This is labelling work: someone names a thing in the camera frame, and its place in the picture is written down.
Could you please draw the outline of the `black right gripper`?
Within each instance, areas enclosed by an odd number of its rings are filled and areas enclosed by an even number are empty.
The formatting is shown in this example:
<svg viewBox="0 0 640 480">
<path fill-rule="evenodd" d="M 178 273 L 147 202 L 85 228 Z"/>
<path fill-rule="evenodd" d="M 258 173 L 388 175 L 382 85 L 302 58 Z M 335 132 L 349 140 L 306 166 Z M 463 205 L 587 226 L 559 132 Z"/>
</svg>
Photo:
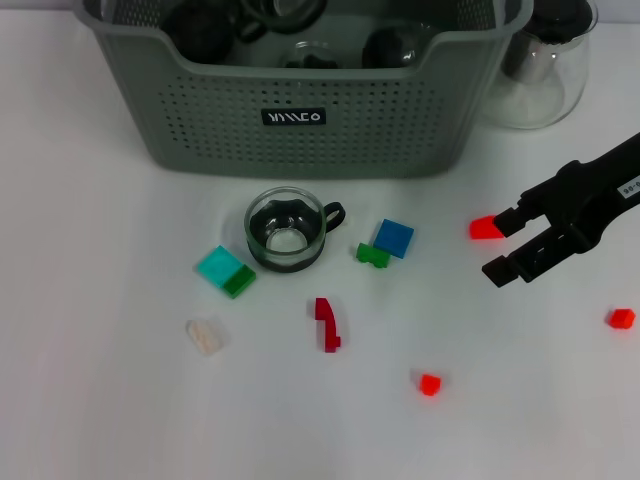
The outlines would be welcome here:
<svg viewBox="0 0 640 480">
<path fill-rule="evenodd" d="M 496 215 L 493 224 L 508 238 L 529 221 L 546 218 L 549 227 L 508 256 L 482 267 L 498 288 L 516 279 L 529 283 L 574 254 L 595 248 L 617 217 L 639 204 L 639 137 L 599 158 L 563 166 L 552 178 L 521 195 L 516 208 Z"/>
</svg>

